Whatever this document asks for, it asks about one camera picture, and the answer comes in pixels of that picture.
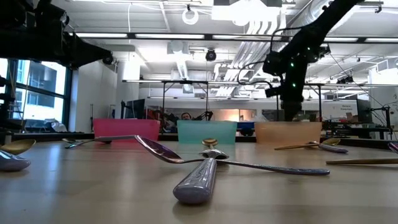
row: blue object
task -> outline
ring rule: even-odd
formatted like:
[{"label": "blue object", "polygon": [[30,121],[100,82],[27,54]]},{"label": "blue object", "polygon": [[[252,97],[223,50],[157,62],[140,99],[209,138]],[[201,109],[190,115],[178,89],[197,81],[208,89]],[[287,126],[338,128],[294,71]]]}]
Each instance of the blue object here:
[{"label": "blue object", "polygon": [[182,144],[201,144],[206,138],[218,140],[218,144],[235,144],[234,121],[178,121],[178,141]]},{"label": "blue object", "polygon": [[254,129],[254,122],[238,122],[238,129]]}]

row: orange bin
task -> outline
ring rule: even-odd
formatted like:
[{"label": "orange bin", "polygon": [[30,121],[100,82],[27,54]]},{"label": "orange bin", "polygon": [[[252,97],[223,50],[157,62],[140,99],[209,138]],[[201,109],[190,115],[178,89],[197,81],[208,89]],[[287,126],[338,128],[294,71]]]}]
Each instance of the orange bin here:
[{"label": "orange bin", "polygon": [[321,122],[258,122],[254,124],[259,144],[288,146],[320,142]]}]

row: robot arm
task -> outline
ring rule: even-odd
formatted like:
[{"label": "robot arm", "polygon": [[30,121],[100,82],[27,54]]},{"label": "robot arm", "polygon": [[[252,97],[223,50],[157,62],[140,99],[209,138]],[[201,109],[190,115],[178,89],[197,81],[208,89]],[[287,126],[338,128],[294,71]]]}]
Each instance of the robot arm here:
[{"label": "robot arm", "polygon": [[271,51],[267,55],[262,70],[285,80],[280,86],[266,90],[267,97],[280,95],[285,120],[291,121],[301,110],[303,88],[307,65],[316,62],[320,46],[327,33],[357,3],[364,0],[334,0],[324,12],[311,24],[301,28],[280,52]]}]

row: wooden table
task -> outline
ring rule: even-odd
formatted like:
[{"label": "wooden table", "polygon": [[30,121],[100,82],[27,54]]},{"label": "wooden table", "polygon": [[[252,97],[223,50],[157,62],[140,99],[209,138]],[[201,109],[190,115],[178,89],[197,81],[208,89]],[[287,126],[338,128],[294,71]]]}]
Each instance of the wooden table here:
[{"label": "wooden table", "polygon": [[[201,145],[163,142],[185,159]],[[326,166],[325,160],[397,157],[380,149],[274,151],[254,143],[218,146],[231,160],[329,168],[326,177],[218,166],[210,203],[179,204],[172,189],[197,165],[168,164],[138,144],[64,149],[38,143],[22,154],[32,165],[0,173],[0,223],[396,223],[398,166]]]}]

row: person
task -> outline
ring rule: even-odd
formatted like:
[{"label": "person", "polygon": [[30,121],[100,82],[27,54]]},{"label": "person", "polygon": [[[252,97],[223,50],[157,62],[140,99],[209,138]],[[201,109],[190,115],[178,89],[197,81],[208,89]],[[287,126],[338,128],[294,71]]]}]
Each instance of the person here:
[{"label": "person", "polygon": [[191,117],[191,115],[189,113],[185,112],[185,113],[181,114],[181,119],[182,120],[191,120],[192,117]]}]

